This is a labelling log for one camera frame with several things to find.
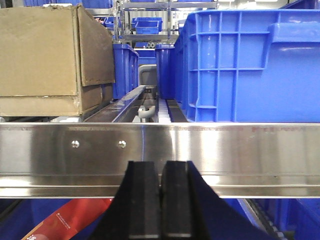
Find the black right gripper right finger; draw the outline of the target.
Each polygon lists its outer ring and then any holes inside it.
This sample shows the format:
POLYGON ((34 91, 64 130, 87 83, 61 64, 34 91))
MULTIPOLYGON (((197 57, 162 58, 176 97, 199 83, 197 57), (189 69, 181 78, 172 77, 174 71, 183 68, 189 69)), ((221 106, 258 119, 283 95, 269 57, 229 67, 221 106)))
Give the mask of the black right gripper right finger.
POLYGON ((271 240, 220 198, 191 161, 168 161, 161 176, 164 240, 271 240))

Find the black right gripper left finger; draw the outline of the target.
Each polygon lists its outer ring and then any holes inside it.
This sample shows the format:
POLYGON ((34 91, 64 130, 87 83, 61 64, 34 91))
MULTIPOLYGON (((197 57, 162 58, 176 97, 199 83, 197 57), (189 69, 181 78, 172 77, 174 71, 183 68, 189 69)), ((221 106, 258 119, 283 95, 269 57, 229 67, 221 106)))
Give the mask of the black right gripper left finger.
POLYGON ((95 240, 159 240, 159 177, 151 161, 130 161, 105 215, 93 231, 95 240))

